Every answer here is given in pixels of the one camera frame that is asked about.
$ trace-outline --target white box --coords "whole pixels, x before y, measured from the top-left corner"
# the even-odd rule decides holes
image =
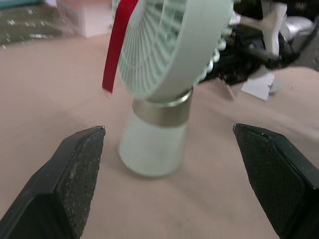
[[[62,15],[81,35],[92,37],[109,31],[112,0],[57,0]]]

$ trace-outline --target white plastic part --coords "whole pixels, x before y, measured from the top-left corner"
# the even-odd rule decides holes
[[[266,51],[276,56],[279,55],[279,31],[286,20],[287,5],[274,3],[272,11],[261,21],[241,16],[240,23],[261,30],[264,35]]]
[[[181,164],[187,123],[160,127],[141,120],[131,111],[120,145],[120,157],[133,172],[146,177],[165,176]]]
[[[133,28],[137,28],[140,25],[143,18],[143,12],[145,10],[145,6],[146,6],[146,0],[139,0],[137,5],[135,6],[135,9],[129,21],[130,26],[132,26]]]
[[[171,99],[190,89],[207,67],[232,0],[145,1],[138,26],[135,20],[128,25],[119,70],[135,98]],[[113,0],[113,15],[118,3]]]

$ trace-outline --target red strap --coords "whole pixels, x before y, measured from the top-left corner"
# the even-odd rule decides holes
[[[102,87],[110,93],[113,91],[116,69],[119,63],[126,29],[138,1],[139,0],[121,0],[116,10],[102,84]]]

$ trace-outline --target white fan housing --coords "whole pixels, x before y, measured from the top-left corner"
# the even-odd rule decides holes
[[[115,15],[119,0],[113,0]],[[119,60],[122,81],[139,99],[172,99],[209,62],[233,11],[232,0],[139,0]]]
[[[120,145],[131,170],[156,177],[180,165],[192,87],[219,59],[232,13],[232,0],[139,0],[118,65],[135,98]]]

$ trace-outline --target table surface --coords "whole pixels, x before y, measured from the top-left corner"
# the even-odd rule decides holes
[[[157,180],[131,173],[118,156],[131,97],[116,81],[101,89],[108,36],[16,45],[0,51],[0,217],[65,137],[105,125],[106,137],[83,239],[276,239],[251,189],[235,122],[283,133],[319,167],[319,74],[277,73],[284,88],[267,102],[220,82],[195,89],[185,159]]]

